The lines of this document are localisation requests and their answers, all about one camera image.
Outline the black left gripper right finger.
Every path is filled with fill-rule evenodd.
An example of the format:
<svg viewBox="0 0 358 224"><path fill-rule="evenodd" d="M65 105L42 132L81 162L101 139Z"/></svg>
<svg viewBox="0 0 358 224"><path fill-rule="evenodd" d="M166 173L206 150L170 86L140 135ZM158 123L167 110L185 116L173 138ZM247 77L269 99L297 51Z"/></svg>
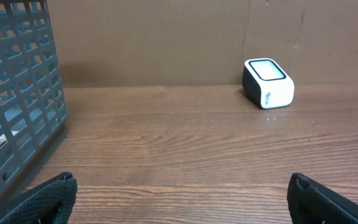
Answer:
<svg viewBox="0 0 358 224"><path fill-rule="evenodd" d="M288 184L287 202L293 224L358 223L358 204L298 172Z"/></svg>

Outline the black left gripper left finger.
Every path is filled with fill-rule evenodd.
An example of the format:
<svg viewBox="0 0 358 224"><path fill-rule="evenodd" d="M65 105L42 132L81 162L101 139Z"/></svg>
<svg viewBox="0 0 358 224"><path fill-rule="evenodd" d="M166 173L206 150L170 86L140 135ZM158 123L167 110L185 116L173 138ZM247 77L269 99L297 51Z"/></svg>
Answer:
<svg viewBox="0 0 358 224"><path fill-rule="evenodd" d="M78 184L62 172L14 198L0 209L0 223L66 224L76 201Z"/></svg>

